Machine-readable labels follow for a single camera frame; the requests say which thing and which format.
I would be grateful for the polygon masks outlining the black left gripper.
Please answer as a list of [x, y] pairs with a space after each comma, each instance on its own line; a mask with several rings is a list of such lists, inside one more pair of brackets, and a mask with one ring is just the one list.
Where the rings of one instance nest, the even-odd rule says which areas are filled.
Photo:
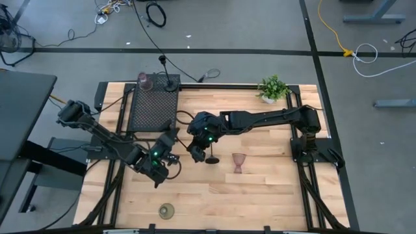
[[178, 128], [164, 132], [162, 141], [157, 140], [152, 147], [149, 142], [146, 142], [148, 152], [140, 163], [139, 172], [153, 179], [155, 188], [168, 177], [169, 170], [165, 166], [163, 159], [167, 159], [171, 147], [175, 144], [178, 132]]

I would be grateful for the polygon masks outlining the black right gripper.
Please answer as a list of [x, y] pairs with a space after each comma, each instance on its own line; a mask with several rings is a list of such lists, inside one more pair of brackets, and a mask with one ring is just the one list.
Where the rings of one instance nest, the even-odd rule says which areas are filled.
[[195, 163], [205, 160], [205, 152], [199, 150], [197, 146], [209, 146], [212, 142], [217, 142], [223, 135], [221, 127], [223, 122], [219, 116], [209, 112], [199, 112], [187, 127], [187, 133], [192, 135], [192, 142], [187, 151], [193, 155]]

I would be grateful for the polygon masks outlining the tall black candlestick holder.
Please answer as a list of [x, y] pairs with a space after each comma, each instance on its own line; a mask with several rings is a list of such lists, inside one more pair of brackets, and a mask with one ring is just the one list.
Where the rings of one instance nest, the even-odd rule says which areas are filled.
[[174, 91], [176, 91], [177, 88], [178, 88], [178, 84], [175, 81], [171, 80], [171, 78], [170, 78], [170, 76], [168, 74], [168, 71], [166, 69], [166, 56], [165, 55], [159, 56], [159, 62], [162, 64], [162, 66], [164, 68], [164, 72], [166, 74], [166, 78], [167, 78], [167, 84], [166, 84], [166, 86], [165, 86], [164, 89], [167, 92], [174, 92]]
[[219, 163], [220, 159], [218, 157], [215, 157], [214, 154], [213, 154], [213, 145], [212, 144], [210, 145], [210, 152], [211, 152], [210, 156], [208, 156], [205, 159], [205, 163], [207, 163], [207, 164], [217, 164], [217, 163]]

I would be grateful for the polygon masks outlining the pink ribbed glass candle holder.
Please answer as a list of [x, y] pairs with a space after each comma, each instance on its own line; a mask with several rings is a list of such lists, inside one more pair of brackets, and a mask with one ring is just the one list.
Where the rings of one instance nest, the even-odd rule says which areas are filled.
[[246, 154], [233, 153], [232, 157], [233, 157], [233, 162], [235, 164], [234, 173], [235, 174], [241, 174], [242, 173], [242, 165], [245, 162]]
[[144, 72], [138, 74], [138, 85], [143, 91], [148, 91], [153, 88], [153, 81]]

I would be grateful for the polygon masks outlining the black perforated metal shelf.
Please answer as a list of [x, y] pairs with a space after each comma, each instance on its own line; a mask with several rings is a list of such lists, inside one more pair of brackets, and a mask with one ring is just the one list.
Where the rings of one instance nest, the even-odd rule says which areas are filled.
[[167, 92], [165, 73], [147, 73], [153, 81], [153, 88], [143, 91], [138, 79], [133, 91], [132, 104], [127, 124], [127, 132], [140, 138], [157, 138], [159, 133], [176, 128], [176, 114], [180, 91], [180, 76], [169, 75], [178, 84], [174, 92]]

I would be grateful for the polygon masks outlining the small green potted plant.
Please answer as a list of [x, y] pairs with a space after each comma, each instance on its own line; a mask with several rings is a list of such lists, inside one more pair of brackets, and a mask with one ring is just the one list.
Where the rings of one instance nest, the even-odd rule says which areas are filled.
[[291, 93], [290, 88], [283, 81], [280, 81], [277, 75], [263, 78], [257, 85], [257, 89], [259, 93], [256, 96], [268, 104], [273, 104]]

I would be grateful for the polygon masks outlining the grey desk base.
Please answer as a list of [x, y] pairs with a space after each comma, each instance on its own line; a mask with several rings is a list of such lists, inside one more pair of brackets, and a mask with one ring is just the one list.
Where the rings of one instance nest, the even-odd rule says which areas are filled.
[[[82, 146], [87, 144], [88, 142], [85, 141], [52, 137], [47, 147], [52, 151], [86, 165], [87, 152], [82, 149]], [[29, 213], [36, 210], [32, 199], [38, 187], [66, 190], [78, 190], [81, 188], [81, 176], [79, 175], [48, 165], [42, 166], [40, 169], [36, 169], [35, 166], [30, 166], [29, 168], [34, 168], [34, 177], [31, 179], [28, 191], [19, 207], [19, 213]]]

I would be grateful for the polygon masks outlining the black desk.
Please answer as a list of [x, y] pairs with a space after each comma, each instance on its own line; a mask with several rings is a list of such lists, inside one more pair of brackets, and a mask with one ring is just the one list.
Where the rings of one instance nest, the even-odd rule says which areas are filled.
[[21, 150], [56, 81], [55, 75], [0, 71], [0, 225], [31, 163]]

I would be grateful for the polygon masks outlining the black floor fan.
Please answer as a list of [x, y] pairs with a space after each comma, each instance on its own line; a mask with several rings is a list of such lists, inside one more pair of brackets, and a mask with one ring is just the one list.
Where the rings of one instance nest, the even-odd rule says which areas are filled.
[[[18, 63], [31, 57], [34, 54], [34, 44], [36, 39], [28, 33], [23, 34], [22, 32], [20, 32], [20, 28], [18, 25], [19, 19], [19, 14], [12, 16], [12, 14], [8, 10], [8, 7], [0, 3], [0, 59], [7, 66], [14, 67]], [[23, 37], [26, 37], [31, 41], [31, 48], [29, 50], [29, 54], [15, 62], [7, 62], [3, 54], [11, 54], [18, 52], [21, 48], [21, 42]]]

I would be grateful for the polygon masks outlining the grey floor bar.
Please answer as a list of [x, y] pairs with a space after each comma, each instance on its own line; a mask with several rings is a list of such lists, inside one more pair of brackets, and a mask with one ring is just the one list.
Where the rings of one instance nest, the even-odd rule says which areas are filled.
[[416, 99], [381, 99], [373, 103], [376, 108], [416, 108]]

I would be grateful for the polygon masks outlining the grey desk leg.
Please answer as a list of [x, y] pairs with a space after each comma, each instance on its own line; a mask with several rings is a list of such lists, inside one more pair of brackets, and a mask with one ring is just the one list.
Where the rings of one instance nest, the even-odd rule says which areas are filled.
[[383, 3], [369, 15], [344, 16], [344, 23], [362, 24], [401, 24], [405, 19], [405, 14], [388, 14], [387, 11], [396, 3], [397, 0], [383, 0]]

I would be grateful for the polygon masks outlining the black aluminium table frame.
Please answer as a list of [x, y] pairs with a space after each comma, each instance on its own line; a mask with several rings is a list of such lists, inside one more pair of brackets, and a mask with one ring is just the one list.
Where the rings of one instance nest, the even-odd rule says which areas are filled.
[[[307, 230], [298, 167], [293, 161], [288, 125], [254, 129], [239, 136], [225, 136], [213, 148], [220, 162], [194, 162], [185, 146], [191, 137], [185, 124], [191, 114], [207, 111], [274, 111], [299, 103], [320, 107], [315, 85], [296, 84], [289, 99], [273, 104], [261, 101], [253, 84], [187, 83], [179, 93], [180, 143], [174, 153], [181, 168], [175, 179], [157, 188], [148, 177], [130, 169], [124, 172], [121, 190], [109, 199], [104, 221], [117, 228], [155, 234], [265, 234]], [[235, 174], [233, 153], [246, 154], [242, 173]], [[175, 208], [163, 220], [158, 209], [164, 203]]]

